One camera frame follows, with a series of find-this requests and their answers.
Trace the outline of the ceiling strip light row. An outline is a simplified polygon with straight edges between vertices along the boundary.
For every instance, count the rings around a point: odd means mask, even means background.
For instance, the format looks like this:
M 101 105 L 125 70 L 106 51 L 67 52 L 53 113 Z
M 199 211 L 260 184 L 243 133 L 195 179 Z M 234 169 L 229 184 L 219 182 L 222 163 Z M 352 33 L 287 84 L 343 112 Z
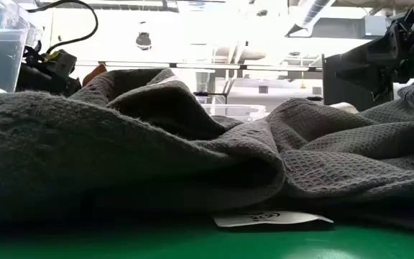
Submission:
M 223 69 L 223 70 L 251 70 L 251 71 L 297 71 L 297 72 L 321 72 L 318 66 L 297 65 L 247 65 L 227 63 L 157 63 L 157 62 L 118 62 L 118 61 L 77 61 L 79 66 L 105 65 L 125 68 L 189 68 L 189 69 Z

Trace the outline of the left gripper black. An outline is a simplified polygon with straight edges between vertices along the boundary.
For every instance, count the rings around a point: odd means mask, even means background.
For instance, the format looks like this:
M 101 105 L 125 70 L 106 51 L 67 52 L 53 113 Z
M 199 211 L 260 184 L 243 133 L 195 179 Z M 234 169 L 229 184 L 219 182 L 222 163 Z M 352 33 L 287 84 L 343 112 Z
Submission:
M 54 95 L 71 96 L 82 88 L 75 70 L 77 57 L 64 50 L 39 54 L 26 46 L 15 91 L 44 91 Z

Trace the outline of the large dark ceiling dome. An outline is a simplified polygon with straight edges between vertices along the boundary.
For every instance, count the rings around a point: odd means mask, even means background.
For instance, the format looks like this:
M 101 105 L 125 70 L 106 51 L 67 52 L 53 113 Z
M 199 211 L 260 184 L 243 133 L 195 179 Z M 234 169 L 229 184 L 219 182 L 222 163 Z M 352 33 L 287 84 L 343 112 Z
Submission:
M 148 32 L 140 32 L 135 42 L 140 50 L 150 50 L 152 48 L 152 41 Z

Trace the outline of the silver ventilation duct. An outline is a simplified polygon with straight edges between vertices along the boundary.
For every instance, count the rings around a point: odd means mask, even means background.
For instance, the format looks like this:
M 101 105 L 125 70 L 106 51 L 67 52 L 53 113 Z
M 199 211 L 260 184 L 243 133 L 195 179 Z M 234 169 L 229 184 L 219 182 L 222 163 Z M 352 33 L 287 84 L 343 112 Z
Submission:
M 322 13 L 331 7 L 336 0 L 300 0 L 293 25 L 285 34 L 286 37 L 310 37 L 316 22 Z

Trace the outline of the dark grey waffle towel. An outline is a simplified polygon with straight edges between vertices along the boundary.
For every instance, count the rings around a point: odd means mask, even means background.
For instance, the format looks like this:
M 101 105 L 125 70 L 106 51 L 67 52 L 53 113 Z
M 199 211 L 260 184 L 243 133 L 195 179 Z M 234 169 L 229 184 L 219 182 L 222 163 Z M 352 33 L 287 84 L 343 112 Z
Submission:
M 350 113 L 211 116 L 170 70 L 0 94 L 0 222 L 287 210 L 414 230 L 414 83 Z

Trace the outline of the black partition panel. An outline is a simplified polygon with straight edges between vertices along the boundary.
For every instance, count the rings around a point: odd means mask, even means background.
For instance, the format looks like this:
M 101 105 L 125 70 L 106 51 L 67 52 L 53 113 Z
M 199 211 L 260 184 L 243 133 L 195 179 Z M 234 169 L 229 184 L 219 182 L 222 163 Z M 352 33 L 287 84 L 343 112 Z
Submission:
M 348 103 L 362 112 L 394 99 L 392 83 L 382 85 L 380 74 L 366 64 L 343 59 L 343 55 L 323 57 L 323 103 Z

